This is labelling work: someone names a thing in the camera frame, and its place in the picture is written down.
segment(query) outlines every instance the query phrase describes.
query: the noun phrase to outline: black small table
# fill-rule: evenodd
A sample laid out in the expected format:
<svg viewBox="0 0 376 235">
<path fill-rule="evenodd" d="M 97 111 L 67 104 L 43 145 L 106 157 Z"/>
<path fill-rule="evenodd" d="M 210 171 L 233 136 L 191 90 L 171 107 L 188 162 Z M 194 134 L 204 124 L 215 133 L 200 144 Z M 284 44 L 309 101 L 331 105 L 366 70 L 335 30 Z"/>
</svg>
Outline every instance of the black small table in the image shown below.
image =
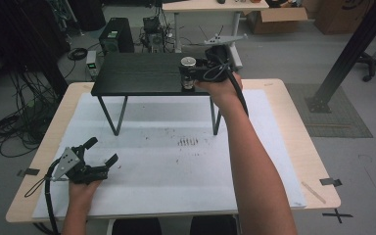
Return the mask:
<svg viewBox="0 0 376 235">
<path fill-rule="evenodd" d="M 97 96 L 114 135 L 118 135 L 129 96 L 209 96 L 195 88 L 184 90 L 178 66 L 184 57 L 204 58 L 198 53 L 109 53 L 97 76 L 92 96 Z M 103 96 L 124 96 L 117 127 L 114 126 Z M 213 134 L 218 132 L 221 114 L 215 120 L 210 97 Z"/>
</svg>

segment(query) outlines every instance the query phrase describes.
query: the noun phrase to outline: wooden table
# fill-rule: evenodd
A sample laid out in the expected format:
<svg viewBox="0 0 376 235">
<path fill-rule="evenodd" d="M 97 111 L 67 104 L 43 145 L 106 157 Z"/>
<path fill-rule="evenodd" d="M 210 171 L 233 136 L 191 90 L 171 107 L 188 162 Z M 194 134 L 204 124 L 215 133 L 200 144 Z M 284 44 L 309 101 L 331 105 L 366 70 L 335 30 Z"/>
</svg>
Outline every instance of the wooden table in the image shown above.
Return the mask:
<svg viewBox="0 0 376 235">
<path fill-rule="evenodd" d="M 284 83 L 280 79 L 244 79 L 244 88 L 263 89 L 275 115 L 284 143 L 294 165 L 305 194 L 307 209 L 332 209 L 341 204 L 333 185 L 323 186 L 319 179 L 329 178 L 328 173 L 307 134 Z M 37 222 L 32 218 L 38 201 L 40 187 L 35 194 L 25 198 L 24 194 L 44 176 L 54 160 L 61 139 L 75 111 L 80 95 L 89 93 L 92 82 L 78 82 L 69 89 L 57 110 L 53 121 L 33 159 L 30 168 L 40 169 L 37 176 L 26 175 L 11 204 L 6 219 L 9 222 Z"/>
<path fill-rule="evenodd" d="M 250 0 L 242 2 L 240 0 L 226 0 L 224 4 L 217 3 L 216 0 L 190 0 L 183 2 L 175 3 L 166 3 L 163 6 L 165 12 L 174 13 L 174 23 L 175 23 L 175 52 L 181 52 L 181 44 L 179 41 L 179 14 L 181 13 L 193 13 L 193 12 L 233 12 L 233 25 L 231 35 L 237 35 L 237 29 L 239 26 L 240 15 L 242 12 L 251 12 L 251 11 L 261 11 L 267 9 L 267 3 L 262 0 L 259 3 L 252 3 Z M 231 51 L 231 56 L 234 62 L 234 65 L 237 68 L 242 68 L 243 64 L 241 63 L 239 54 L 235 43 L 231 43 L 229 46 Z"/>
</svg>

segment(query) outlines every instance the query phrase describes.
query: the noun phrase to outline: black tabletop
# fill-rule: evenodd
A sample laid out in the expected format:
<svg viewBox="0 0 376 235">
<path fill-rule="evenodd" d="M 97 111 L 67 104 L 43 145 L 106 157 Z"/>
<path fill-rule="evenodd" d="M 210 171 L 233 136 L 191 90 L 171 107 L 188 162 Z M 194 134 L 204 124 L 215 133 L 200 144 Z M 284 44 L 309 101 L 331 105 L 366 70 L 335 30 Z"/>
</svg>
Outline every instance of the black tabletop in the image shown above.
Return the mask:
<svg viewBox="0 0 376 235">
<path fill-rule="evenodd" d="M 198 88 L 181 89 L 179 68 L 184 57 L 198 53 L 109 53 L 97 76 L 93 96 L 201 96 Z"/>
</svg>

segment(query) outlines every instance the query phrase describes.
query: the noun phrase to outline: person's right hand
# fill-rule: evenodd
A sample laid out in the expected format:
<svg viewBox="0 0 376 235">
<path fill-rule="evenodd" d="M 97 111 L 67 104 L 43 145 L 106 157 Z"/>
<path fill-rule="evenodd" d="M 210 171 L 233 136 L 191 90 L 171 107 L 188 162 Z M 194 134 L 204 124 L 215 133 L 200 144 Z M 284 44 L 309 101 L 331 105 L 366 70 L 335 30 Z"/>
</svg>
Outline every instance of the person's right hand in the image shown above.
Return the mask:
<svg viewBox="0 0 376 235">
<path fill-rule="evenodd" d="M 241 76 L 236 72 L 233 72 L 234 77 L 237 80 L 240 88 L 243 89 L 243 84 L 241 82 Z M 241 103 L 238 99 L 236 90 L 233 84 L 227 78 L 222 82 L 206 82 L 206 81 L 195 81 L 195 86 L 208 91 L 211 95 L 212 101 L 219 107 L 221 113 L 224 115 L 229 112 L 231 108 L 240 106 Z"/>
</svg>

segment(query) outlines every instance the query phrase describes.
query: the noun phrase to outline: human arm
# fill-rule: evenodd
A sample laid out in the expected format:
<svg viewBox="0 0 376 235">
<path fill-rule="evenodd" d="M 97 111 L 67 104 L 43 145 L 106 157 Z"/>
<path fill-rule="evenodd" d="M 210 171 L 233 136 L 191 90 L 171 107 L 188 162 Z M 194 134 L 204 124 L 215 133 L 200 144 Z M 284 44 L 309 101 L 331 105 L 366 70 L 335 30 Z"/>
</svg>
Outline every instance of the human arm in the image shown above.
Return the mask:
<svg viewBox="0 0 376 235">
<path fill-rule="evenodd" d="M 69 208 L 67 209 L 66 219 L 64 220 L 63 235 L 84 235 L 87 214 L 91 208 L 94 193 L 102 181 L 94 181 L 90 184 L 69 185 Z"/>
<path fill-rule="evenodd" d="M 241 78 L 234 73 L 241 85 Z M 224 116 L 243 234 L 297 234 L 283 183 L 228 79 L 196 82 Z"/>
</svg>

